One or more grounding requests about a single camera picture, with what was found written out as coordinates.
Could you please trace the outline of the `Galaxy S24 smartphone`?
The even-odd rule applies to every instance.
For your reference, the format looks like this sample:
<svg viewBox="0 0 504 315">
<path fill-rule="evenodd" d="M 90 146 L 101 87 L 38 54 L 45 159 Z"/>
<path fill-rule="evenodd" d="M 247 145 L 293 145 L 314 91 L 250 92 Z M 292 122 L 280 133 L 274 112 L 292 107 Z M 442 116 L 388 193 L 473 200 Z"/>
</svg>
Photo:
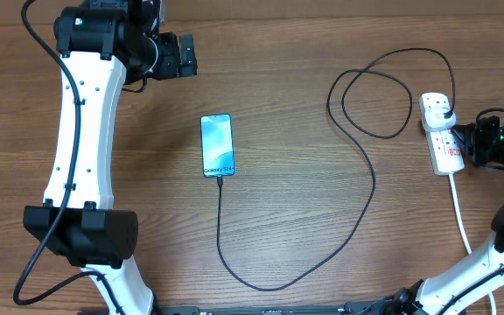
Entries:
<svg viewBox="0 0 504 315">
<path fill-rule="evenodd" d="M 211 178 L 234 175 L 235 150 L 231 116 L 202 116 L 200 134 L 204 176 Z"/>
</svg>

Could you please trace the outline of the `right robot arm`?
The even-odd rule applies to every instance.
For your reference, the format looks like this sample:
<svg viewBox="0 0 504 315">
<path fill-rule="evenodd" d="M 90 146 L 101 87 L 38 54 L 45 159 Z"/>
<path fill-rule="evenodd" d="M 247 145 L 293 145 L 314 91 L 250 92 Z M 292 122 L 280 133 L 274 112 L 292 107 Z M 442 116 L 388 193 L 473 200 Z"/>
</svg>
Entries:
<svg viewBox="0 0 504 315">
<path fill-rule="evenodd" d="M 451 142 L 441 142 L 450 153 L 460 149 L 476 167 L 504 170 L 504 124 L 497 115 L 480 112 L 476 121 L 447 131 Z M 406 314 L 459 314 L 504 285 L 504 205 L 493 217 L 492 233 L 478 248 L 439 276 L 419 282 Z"/>
</svg>

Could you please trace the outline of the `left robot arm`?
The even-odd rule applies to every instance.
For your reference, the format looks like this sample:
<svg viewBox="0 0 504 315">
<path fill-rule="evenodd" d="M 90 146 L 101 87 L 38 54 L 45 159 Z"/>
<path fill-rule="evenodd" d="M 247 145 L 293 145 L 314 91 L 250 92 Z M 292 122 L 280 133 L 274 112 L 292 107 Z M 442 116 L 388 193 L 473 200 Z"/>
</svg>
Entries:
<svg viewBox="0 0 504 315">
<path fill-rule="evenodd" d="M 134 257 L 137 215 L 114 207 L 111 153 L 122 93 L 197 73 L 193 37 L 163 32 L 163 22 L 160 0 L 89 0 L 61 12 L 48 48 L 62 76 L 59 134 L 43 202 L 24 209 L 23 223 L 40 250 L 94 282 L 107 314 L 160 311 Z"/>
</svg>

